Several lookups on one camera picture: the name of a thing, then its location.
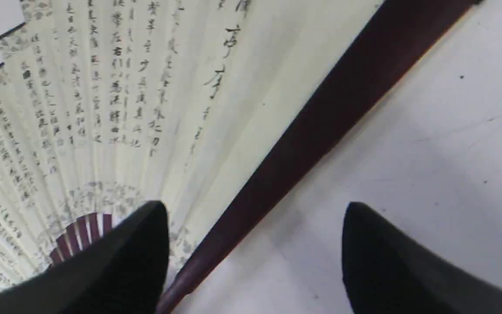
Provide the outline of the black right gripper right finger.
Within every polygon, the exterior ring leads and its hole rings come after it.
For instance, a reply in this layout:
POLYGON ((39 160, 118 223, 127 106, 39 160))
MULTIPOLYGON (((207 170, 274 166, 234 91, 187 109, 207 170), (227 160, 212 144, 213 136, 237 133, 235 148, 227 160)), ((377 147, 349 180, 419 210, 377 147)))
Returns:
POLYGON ((502 314, 502 288, 441 258, 361 201, 347 205, 341 248, 355 314, 502 314))

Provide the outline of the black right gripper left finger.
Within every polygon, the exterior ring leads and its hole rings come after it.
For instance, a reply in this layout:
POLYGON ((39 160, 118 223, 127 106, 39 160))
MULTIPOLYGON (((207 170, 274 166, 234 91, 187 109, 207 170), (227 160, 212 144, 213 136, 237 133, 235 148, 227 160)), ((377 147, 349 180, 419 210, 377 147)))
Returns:
POLYGON ((0 314, 153 314, 169 252, 166 207, 148 201, 81 253, 0 292, 0 314))

